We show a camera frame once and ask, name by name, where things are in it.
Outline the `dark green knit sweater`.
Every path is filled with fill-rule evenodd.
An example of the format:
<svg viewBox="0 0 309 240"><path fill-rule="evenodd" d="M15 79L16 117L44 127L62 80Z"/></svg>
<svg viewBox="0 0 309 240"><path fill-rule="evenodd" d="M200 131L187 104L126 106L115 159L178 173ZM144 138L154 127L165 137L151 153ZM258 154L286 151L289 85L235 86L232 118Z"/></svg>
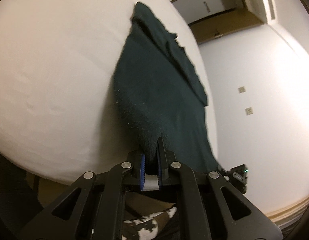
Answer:
<svg viewBox="0 0 309 240"><path fill-rule="evenodd" d="M206 128L208 97L177 35L145 4L135 5L131 31L114 72L119 115L148 174L158 172L157 141L197 172L218 168Z"/></svg>

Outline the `brown white patterned slipper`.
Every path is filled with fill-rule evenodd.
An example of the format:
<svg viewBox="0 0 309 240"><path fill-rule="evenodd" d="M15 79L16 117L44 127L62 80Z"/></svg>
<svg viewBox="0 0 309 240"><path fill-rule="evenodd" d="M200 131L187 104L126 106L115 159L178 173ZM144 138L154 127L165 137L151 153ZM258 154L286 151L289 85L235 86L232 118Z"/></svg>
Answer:
<svg viewBox="0 0 309 240"><path fill-rule="evenodd" d="M174 217L175 206L164 211L142 216L134 220L124 220L122 239L154 239Z"/></svg>

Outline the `brown wooden door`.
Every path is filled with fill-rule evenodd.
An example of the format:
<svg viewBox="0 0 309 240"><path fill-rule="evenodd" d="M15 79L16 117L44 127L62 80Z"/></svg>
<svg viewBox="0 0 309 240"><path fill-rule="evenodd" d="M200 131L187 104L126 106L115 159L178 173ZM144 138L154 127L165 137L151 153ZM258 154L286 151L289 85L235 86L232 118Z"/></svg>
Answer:
<svg viewBox="0 0 309 240"><path fill-rule="evenodd" d="M197 43L201 44L263 24L247 9L229 9L192 22L189 27Z"/></svg>

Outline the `white bed sheet mattress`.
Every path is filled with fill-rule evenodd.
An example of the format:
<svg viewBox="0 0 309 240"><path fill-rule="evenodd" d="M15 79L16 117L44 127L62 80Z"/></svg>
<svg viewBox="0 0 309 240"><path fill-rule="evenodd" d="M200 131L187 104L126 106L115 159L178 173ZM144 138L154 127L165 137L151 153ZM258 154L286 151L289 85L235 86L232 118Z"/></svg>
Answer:
<svg viewBox="0 0 309 240"><path fill-rule="evenodd" d="M169 0L1 0L3 156L68 185L125 160L132 143L117 113L112 76L137 2L177 34L210 94L195 38Z"/></svg>

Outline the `beige wall socket lower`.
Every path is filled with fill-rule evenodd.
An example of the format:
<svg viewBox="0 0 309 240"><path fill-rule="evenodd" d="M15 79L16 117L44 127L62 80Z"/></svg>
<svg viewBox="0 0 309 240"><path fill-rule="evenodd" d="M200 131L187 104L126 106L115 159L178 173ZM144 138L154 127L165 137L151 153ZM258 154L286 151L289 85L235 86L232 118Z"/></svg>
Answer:
<svg viewBox="0 0 309 240"><path fill-rule="evenodd" d="M246 108L245 111L246 111L246 115L252 115L254 113L252 107Z"/></svg>

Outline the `beige wall switch upper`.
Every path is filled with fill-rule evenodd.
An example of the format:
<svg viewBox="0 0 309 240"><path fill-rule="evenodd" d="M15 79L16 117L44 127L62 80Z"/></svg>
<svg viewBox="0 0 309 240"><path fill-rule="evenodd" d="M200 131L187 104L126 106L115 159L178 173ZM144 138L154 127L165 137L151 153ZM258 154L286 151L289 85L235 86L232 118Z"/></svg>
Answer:
<svg viewBox="0 0 309 240"><path fill-rule="evenodd" d="M239 93L244 93L244 92L246 92L246 88L245 88L244 86L239 87L239 88L238 88L238 92L239 92Z"/></svg>

